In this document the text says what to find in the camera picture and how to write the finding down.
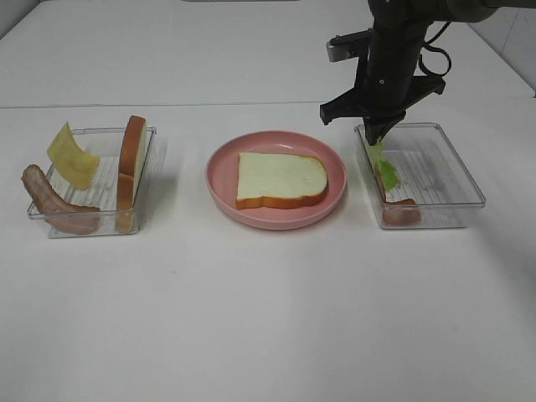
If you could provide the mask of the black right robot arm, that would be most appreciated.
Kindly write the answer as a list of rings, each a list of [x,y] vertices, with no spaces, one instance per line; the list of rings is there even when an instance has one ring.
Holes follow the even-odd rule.
[[[357,58],[352,89],[321,105],[324,124],[341,117],[360,117],[369,144],[381,141],[405,118],[412,105],[432,93],[441,94],[441,74],[425,70],[421,51],[430,47],[426,32],[435,21],[477,23],[510,1],[371,1],[372,28],[336,36],[327,42],[332,62]]]

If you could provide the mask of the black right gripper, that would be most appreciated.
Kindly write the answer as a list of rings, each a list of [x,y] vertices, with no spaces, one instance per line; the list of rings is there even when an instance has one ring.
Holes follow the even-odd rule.
[[[425,46],[426,24],[372,28],[367,58],[356,58],[353,88],[320,106],[324,124],[341,117],[362,117],[370,146],[384,139],[404,120],[406,110],[432,93],[440,95],[446,82],[440,75],[416,75]]]

